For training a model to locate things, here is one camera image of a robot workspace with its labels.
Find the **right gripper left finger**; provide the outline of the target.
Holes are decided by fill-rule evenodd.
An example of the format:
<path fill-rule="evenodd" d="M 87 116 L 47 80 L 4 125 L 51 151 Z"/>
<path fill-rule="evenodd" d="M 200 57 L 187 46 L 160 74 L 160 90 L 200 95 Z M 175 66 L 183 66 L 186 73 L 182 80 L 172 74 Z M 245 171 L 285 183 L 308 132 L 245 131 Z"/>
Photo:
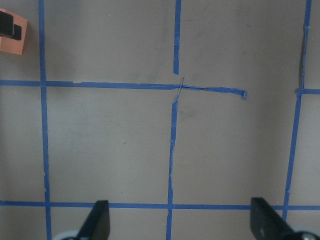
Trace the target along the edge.
<path fill-rule="evenodd" d="M 111 232 L 108 200 L 95 202 L 81 226 L 77 240 L 107 240 Z"/>

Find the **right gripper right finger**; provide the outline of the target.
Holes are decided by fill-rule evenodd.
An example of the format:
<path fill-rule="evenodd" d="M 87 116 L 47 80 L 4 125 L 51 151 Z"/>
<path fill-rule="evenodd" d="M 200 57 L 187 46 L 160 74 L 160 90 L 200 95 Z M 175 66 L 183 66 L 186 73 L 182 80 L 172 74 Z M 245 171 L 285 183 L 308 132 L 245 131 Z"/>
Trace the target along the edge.
<path fill-rule="evenodd" d="M 289 240 L 295 231 L 262 197 L 250 200 L 250 230 L 256 240 Z"/>

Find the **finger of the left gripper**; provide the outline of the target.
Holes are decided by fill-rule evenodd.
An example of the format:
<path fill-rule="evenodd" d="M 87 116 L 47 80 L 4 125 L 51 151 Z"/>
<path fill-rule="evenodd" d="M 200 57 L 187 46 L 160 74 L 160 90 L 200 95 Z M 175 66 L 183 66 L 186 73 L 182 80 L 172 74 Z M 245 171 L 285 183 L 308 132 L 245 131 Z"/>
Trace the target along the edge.
<path fill-rule="evenodd" d="M 14 24 L 14 16 L 4 11 L 0 12 L 0 36 L 14 40 L 22 39 L 22 27 Z"/>

